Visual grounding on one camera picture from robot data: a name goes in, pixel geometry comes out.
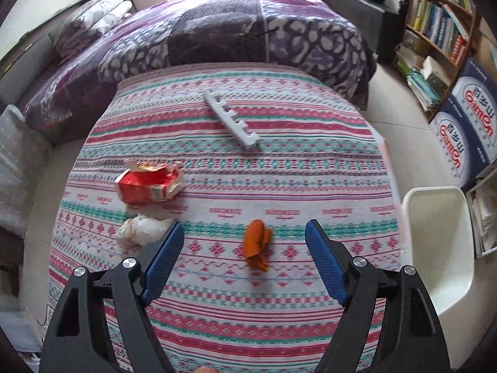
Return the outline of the white tissue ball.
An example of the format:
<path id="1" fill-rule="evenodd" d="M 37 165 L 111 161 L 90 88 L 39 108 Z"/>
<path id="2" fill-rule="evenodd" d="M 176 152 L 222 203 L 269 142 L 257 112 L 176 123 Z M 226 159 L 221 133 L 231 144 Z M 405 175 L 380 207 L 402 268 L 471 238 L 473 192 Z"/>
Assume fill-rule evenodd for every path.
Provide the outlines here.
<path id="1" fill-rule="evenodd" d="M 138 215 L 127 219 L 117 230 L 117 239 L 122 245 L 145 247 L 151 242 L 162 239 L 173 224 L 173 219 L 159 220 L 149 216 Z"/>

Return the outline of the red crushed cigarette box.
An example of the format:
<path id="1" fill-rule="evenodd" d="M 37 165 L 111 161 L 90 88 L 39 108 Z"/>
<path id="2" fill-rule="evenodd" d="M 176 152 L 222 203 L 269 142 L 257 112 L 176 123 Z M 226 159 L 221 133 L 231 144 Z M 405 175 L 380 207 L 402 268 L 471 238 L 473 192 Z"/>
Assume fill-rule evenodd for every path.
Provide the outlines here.
<path id="1" fill-rule="evenodd" d="M 114 186 L 120 200 L 128 205 L 165 202 L 185 187 L 183 164 L 128 160 Z"/>

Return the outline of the orange peel scrap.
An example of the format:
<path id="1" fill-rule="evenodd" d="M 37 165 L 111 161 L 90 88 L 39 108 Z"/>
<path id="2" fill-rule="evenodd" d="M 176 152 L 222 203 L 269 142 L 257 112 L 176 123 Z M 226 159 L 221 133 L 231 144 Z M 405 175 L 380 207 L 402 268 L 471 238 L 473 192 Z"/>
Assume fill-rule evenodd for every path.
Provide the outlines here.
<path id="1" fill-rule="evenodd" d="M 243 240 L 244 258 L 252 269 L 262 272 L 269 270 L 265 251 L 273 237 L 273 230 L 261 220 L 252 221 L 245 230 Z"/>

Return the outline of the patterned striped tablecloth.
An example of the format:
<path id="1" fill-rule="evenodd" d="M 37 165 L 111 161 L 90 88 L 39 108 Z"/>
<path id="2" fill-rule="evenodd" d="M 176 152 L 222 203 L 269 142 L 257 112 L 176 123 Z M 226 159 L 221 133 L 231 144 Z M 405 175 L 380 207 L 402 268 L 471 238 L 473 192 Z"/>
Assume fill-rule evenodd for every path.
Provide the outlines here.
<path id="1" fill-rule="evenodd" d="M 202 95 L 218 92 L 259 134 L 247 150 Z M 182 163 L 173 199 L 128 205 L 115 179 L 128 160 Z M 304 241 L 316 219 L 331 239 L 376 267 L 397 270 L 398 199 L 361 113 L 303 71 L 217 63 L 151 71 L 121 82 L 85 141 L 51 240 L 47 308 L 77 266 L 109 269 L 137 254 L 117 239 L 137 214 L 174 218 L 185 244 L 148 316 L 179 372 L 310 372 L 342 314 Z M 273 230 L 267 272 L 249 267 L 243 240 Z"/>

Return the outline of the white notched plastic strip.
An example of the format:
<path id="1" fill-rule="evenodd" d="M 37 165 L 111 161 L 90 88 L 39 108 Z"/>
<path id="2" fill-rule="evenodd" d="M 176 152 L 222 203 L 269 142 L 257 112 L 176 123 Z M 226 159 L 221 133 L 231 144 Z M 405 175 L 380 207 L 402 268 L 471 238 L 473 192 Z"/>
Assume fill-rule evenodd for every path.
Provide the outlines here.
<path id="1" fill-rule="evenodd" d="M 231 134 L 245 149 L 250 150 L 256 148 L 260 141 L 259 134 L 250 131 L 247 122 L 239 117 L 238 112 L 235 109 L 232 109 L 232 106 L 227 100 L 221 97 L 218 92 L 214 92 L 210 89 L 204 90 L 202 95 L 221 123 L 227 127 Z"/>

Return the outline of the white magazine rack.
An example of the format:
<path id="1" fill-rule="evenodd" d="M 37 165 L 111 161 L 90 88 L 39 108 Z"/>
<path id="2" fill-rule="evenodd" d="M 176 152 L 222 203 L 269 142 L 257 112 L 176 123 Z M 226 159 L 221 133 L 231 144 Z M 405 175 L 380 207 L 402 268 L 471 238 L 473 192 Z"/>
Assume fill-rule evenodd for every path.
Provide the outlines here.
<path id="1" fill-rule="evenodd" d="M 466 192 L 475 258 L 496 252 L 496 168 Z"/>

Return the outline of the lower blue Ganten box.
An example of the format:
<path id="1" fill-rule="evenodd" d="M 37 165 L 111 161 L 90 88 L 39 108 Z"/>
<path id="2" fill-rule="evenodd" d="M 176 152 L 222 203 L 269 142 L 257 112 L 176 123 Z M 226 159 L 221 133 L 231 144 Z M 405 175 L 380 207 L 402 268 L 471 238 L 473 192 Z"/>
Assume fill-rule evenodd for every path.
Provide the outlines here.
<path id="1" fill-rule="evenodd" d="M 471 188 L 490 166 L 484 144 L 457 100 L 450 94 L 430 122 L 430 129 L 442 149 L 454 184 Z"/>

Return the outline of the grey checked covered chair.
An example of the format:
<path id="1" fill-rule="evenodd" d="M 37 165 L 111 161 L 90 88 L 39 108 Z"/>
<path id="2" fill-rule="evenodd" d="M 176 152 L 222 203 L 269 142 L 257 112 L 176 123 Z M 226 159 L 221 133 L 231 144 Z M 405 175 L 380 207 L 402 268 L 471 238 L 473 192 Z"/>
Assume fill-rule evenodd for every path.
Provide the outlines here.
<path id="1" fill-rule="evenodd" d="M 1 114 L 1 227 L 25 237 L 30 209 L 52 146 L 31 129 L 20 110 L 9 105 Z"/>

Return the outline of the upper blue Ganten box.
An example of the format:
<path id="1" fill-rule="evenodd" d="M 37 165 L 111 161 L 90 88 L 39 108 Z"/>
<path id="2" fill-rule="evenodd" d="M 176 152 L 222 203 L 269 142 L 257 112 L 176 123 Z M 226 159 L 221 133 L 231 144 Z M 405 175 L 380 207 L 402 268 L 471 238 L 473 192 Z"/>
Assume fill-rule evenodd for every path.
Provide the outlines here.
<path id="1" fill-rule="evenodd" d="M 477 133 L 490 161 L 496 160 L 496 83 L 475 59 L 469 58 L 452 95 Z"/>

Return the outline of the dark bed headboard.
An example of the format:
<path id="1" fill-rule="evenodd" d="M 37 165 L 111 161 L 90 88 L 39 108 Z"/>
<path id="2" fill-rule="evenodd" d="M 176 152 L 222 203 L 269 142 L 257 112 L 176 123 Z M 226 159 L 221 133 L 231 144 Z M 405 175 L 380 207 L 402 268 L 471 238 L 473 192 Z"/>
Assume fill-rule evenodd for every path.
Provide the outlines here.
<path id="1" fill-rule="evenodd" d="M 1 107 L 17 105 L 31 84 L 54 61 L 55 51 L 48 34 L 29 43 L 20 55 L 1 70 Z"/>

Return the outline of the dark storage bench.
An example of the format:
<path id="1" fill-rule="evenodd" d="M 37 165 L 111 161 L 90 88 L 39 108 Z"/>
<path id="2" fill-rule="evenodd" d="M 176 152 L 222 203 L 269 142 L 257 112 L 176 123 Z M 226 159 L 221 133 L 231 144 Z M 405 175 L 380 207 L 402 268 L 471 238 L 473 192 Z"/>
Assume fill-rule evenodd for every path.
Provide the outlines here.
<path id="1" fill-rule="evenodd" d="M 371 0 L 322 0 L 335 13 L 352 22 L 379 62 L 391 62 L 404 31 L 404 16 L 394 8 Z"/>

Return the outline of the purple patterned bed quilt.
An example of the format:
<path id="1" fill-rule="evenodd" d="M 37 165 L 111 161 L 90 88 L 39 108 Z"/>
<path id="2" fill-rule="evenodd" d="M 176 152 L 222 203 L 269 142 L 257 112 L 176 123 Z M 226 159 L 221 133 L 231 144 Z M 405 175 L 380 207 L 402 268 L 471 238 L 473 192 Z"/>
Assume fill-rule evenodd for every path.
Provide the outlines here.
<path id="1" fill-rule="evenodd" d="M 133 14 L 62 65 L 23 113 L 39 131 L 95 120 L 124 79 L 211 62 L 296 67 L 359 109 L 376 71 L 358 28 L 320 0 L 172 0 Z"/>

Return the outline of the folded grey white duvet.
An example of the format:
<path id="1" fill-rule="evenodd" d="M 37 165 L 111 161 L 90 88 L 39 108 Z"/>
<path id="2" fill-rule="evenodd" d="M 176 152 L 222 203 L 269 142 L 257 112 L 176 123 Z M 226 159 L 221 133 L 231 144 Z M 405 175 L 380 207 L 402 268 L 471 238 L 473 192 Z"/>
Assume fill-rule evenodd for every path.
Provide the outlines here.
<path id="1" fill-rule="evenodd" d="M 129 0 L 90 0 L 62 24 L 52 46 L 61 59 L 71 58 L 107 34 L 133 8 Z"/>

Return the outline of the wooden bookshelf with books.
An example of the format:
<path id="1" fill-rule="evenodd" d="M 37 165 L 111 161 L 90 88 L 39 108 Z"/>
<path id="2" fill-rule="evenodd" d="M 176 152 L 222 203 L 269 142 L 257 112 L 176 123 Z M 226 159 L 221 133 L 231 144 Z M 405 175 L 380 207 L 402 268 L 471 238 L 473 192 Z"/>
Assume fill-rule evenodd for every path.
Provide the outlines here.
<path id="1" fill-rule="evenodd" d="M 407 13 L 393 65 L 430 120 L 470 56 L 481 15 L 472 0 L 403 1 Z"/>

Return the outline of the brown cardboard box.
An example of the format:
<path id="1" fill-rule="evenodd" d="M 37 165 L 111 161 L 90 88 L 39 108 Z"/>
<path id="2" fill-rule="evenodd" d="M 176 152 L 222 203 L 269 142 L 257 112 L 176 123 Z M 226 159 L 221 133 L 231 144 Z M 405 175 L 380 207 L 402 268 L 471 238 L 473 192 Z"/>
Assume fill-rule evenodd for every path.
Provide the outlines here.
<path id="1" fill-rule="evenodd" d="M 484 17 L 480 19 L 475 43 L 475 59 L 491 77 L 496 78 L 496 38 Z"/>

